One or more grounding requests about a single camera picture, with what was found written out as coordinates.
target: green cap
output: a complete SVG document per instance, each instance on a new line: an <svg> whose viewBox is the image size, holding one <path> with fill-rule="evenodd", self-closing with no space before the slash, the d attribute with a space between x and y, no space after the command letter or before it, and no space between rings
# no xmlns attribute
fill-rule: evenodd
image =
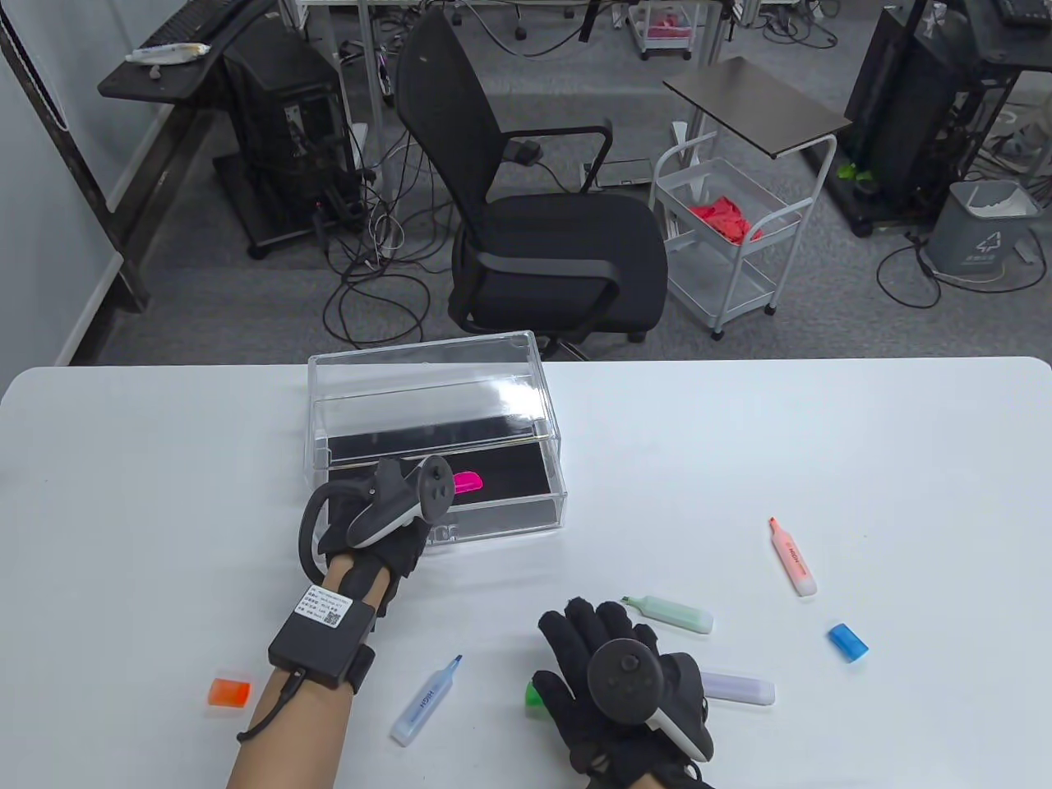
<svg viewBox="0 0 1052 789"><path fill-rule="evenodd" d="M541 694L537 692L537 688L533 687L533 683L531 682L526 683L526 706L544 708L544 701L541 699Z"/></svg>

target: blue highlighter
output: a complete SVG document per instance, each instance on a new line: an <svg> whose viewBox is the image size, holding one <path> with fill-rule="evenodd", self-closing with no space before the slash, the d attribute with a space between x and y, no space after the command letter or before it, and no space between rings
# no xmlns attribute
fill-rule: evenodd
<svg viewBox="0 0 1052 789"><path fill-rule="evenodd" d="M841 650L848 663L854 663L869 651L863 640L851 632L851 628L844 623L829 631L829 640Z"/></svg>

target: vr controller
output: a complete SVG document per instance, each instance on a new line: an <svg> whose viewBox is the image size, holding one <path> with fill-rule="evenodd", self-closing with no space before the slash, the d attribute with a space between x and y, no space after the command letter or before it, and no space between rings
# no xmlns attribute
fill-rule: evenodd
<svg viewBox="0 0 1052 789"><path fill-rule="evenodd" d="M642 642L615 639L600 647L588 663L588 690L611 721L661 729L695 762L712 758L702 672L690 655L659 658Z"/></svg>
<svg viewBox="0 0 1052 789"><path fill-rule="evenodd" d="M315 562L312 537L322 507L330 500L360 503L362 509L343 527L332 524L318 544L318 552L331 554L366 548L417 518L436 523L448 510L456 493L453 472L446 461L432 454L405 477L397 460L384 458L367 480L330 480L318 487L300 522L300 565L313 583L324 580Z"/></svg>

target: black office chair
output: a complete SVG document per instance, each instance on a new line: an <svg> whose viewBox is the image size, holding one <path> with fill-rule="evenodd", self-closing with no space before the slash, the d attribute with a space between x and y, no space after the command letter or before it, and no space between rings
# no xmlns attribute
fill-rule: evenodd
<svg viewBox="0 0 1052 789"><path fill-rule="evenodd" d="M413 26L399 56L394 105L442 176L462 222L452 249L449 316L466 331L532 329L545 356L592 331L643 342L665 307L668 263L658 223L630 197L586 194L613 142L609 121L502 132L441 8ZM503 161L533 164L519 138L599 134L603 145L580 194L488 202Z"/></svg>

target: mesh backrest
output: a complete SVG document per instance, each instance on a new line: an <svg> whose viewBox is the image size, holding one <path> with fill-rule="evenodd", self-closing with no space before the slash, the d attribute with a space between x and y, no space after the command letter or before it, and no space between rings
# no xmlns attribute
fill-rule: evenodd
<svg viewBox="0 0 1052 789"><path fill-rule="evenodd" d="M504 136L441 8L413 25L398 59L394 104L474 235L504 155Z"/></svg>

